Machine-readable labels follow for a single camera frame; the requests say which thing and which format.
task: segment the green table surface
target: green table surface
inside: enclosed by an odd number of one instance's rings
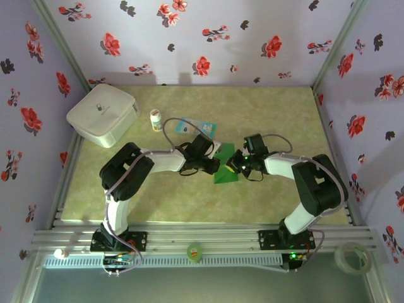
[[[104,192],[98,173],[127,142],[149,150],[168,149],[162,132],[154,132],[150,111],[163,119],[190,117],[217,123],[215,139],[241,148],[245,136],[276,133],[294,144],[294,155],[330,154],[318,110],[309,87],[117,86],[132,94],[140,118],[112,148],[85,140],[74,172],[62,220],[103,220]],[[176,145],[191,141],[190,134],[167,133]],[[266,138],[269,151],[285,150],[279,138]],[[262,182],[214,184],[213,176],[199,172],[182,177],[176,172],[150,174],[131,198],[128,222],[278,223],[299,204],[295,182],[266,175]],[[346,224],[344,211],[320,223]]]

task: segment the green tape roll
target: green tape roll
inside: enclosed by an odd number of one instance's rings
[[[193,263],[198,263],[202,258],[203,249],[199,244],[191,244],[187,249],[188,259]]]

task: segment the small bottle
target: small bottle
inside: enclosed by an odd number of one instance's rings
[[[161,131],[163,129],[162,115],[158,109],[153,109],[150,112],[150,121],[154,131]]]

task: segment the green paper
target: green paper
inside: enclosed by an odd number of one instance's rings
[[[239,180],[239,176],[226,168],[227,160],[234,154],[235,148],[233,143],[222,143],[222,150],[215,155],[220,160],[220,167],[214,175],[215,184],[235,182]]]

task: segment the white plastic container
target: white plastic container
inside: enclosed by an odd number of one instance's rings
[[[133,96],[99,84],[68,112],[66,119],[79,135],[109,148],[119,141],[139,114]]]
[[[158,109],[151,110],[150,121],[151,121],[151,126],[154,131],[161,131],[163,129],[162,115]]]

